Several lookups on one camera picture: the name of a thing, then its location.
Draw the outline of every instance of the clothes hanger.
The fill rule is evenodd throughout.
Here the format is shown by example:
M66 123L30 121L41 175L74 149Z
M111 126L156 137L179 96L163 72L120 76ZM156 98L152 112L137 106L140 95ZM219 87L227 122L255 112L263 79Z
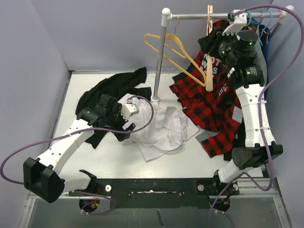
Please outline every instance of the clothes hanger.
M173 49L172 47L170 47L168 44L165 44L166 47L168 47L170 50L172 50L175 54L179 55L182 58L187 58L188 60L190 60L190 62L195 66L195 68L198 69L198 71L203 75L204 78L204 83L201 82L199 79L197 79L195 76L193 76L192 74L190 74L188 71L186 71L184 68L182 68L180 65L178 65L177 63L173 62L170 58L168 58L166 55L163 55L163 57L168 60L171 64L173 64L174 66L176 66L179 70L181 70L182 72L184 72L186 75L188 75L190 78L192 78L194 81L196 81L198 84L200 84L201 86L205 87L206 86L206 74L204 73L204 71L197 65L197 63L191 58L191 56L186 52L182 42L180 41L180 39L178 39L178 37L176 36L176 28L178 27L180 20L178 15L177 19L178 19L178 24L175 26L175 30L174 30L174 34L167 34L165 36L165 40L173 40L180 48L180 50L182 51L183 54L181 54L180 52L178 52L177 50ZM147 33L146 35L144 35L144 42L146 43L146 45L148 45L150 48L152 48L154 51L159 52L159 50L157 50L155 47L153 47L151 44L149 44L147 42L147 38L148 37L152 37L152 38L156 38L156 39L160 39L160 36L157 35L153 35L150 33Z
M210 19L210 14L213 13L213 6L207 6L207 14L208 14L208 21L207 21L207 35L212 31L213 21ZM212 66L212 57L208 55L207 57L207 76L206 76L206 91L211 92L213 90L213 66Z

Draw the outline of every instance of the vertical metal pole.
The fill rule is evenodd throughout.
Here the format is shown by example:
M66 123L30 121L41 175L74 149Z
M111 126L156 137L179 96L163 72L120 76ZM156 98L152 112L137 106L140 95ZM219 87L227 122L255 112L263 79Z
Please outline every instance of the vertical metal pole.
M161 77L161 71L162 71L162 58L163 58L163 49L165 46L165 37L167 32L167 26L168 26L168 16L171 14L170 9L164 8L162 10L162 18L161 18L161 43L160 48L158 52L158 61L156 66L156 74L155 74L155 82L154 82L154 91L153 95L151 97L151 101L153 102L159 102L158 97L158 88L160 85L160 77Z

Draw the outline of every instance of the red plaid shirt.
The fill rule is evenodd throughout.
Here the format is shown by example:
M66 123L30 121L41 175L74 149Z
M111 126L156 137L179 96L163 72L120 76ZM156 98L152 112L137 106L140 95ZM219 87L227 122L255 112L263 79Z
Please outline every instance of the red plaid shirt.
M225 27L226 20L215 22L213 26ZM232 150L232 142L237 134L240 122L232 119L235 107L241 108L240 102L233 90L231 80L222 70L221 61L212 57L213 62L213 91L207 92L186 74L181 73L175 78L179 78L170 89L179 98L183 112L202 129L212 132L220 132L214 137L210 137L201 142L202 146L210 157L224 154ZM207 54L199 51L195 62L206 72ZM193 76L203 81L203 77L193 66L189 71Z

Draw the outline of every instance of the gray wall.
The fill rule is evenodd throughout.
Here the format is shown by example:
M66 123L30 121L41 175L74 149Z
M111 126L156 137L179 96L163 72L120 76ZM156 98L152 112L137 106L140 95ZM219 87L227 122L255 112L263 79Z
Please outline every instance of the gray wall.
M275 4L286 5L283 0ZM304 19L304 2L289 0ZM294 18L284 24L271 41L269 76L274 78L290 62L300 42L300 28ZM276 142L284 153L274 160L275 173L294 228L304 224L304 51L292 68L270 87L267 111Z
M70 70L102 70L113 72L147 66L156 69L157 54L145 45L145 33L158 35L161 10L172 13L203 13L207 5L214 12L227 12L251 6L249 0L32 0L59 52ZM254 5L272 0L255 0ZM176 21L168 32L173 33ZM187 52L195 57L197 40L206 35L206 21L181 21L177 35ZM157 40L150 42L158 48ZM190 62L172 56L183 67ZM164 69L175 70L164 60Z
M0 161L51 137L68 70L30 0L0 1ZM22 164L45 146L20 153L5 173L22 181ZM28 191L0 178L0 227L18 227Z

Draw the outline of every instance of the plastic hanger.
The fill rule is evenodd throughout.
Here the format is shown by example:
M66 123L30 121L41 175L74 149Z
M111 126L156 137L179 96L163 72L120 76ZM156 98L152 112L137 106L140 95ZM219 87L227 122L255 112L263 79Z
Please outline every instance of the plastic hanger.
M213 6L207 6L207 13L208 13L208 21L207 21L207 35L212 31L213 21L210 19L209 14L213 13ZM206 91L211 92L213 90L213 66L212 66L212 57L208 55L207 57L207 76L206 76Z
M182 51L183 54L181 54L180 52L178 52L177 50L173 49L172 47L170 47L169 45L165 44L166 47L168 47L170 50L172 50L175 54L179 55L182 58L187 58L188 60L190 60L190 62L195 66L195 68L198 69L198 71L203 75L204 78L204 83L201 82L199 79L197 79L195 76L193 76L192 74L190 74L188 71L186 71L184 68L182 68L180 65L178 65L177 63L173 62L170 58L168 58L166 55L163 55L163 57L168 60L171 64L175 65L179 70L181 70L182 72L184 72L186 75L188 75L189 77L191 77L194 81L196 81L197 83L199 83L201 86L206 86L206 74L204 73L204 71L197 65L197 63L191 58L191 56L186 52L182 42L180 41L180 39L178 39L178 37L175 35L176 33L176 27L175 27L175 31L174 34L167 34L165 37L165 40L173 40L180 48L180 50ZM149 44L147 42L147 37L152 37L152 38L156 38L156 39L160 39L160 36L157 35L153 35L150 33L147 33L146 35L144 35L144 42L146 43L146 45L148 45L150 48L152 48L154 51L159 52L159 50L157 50L155 47L153 47L151 44Z

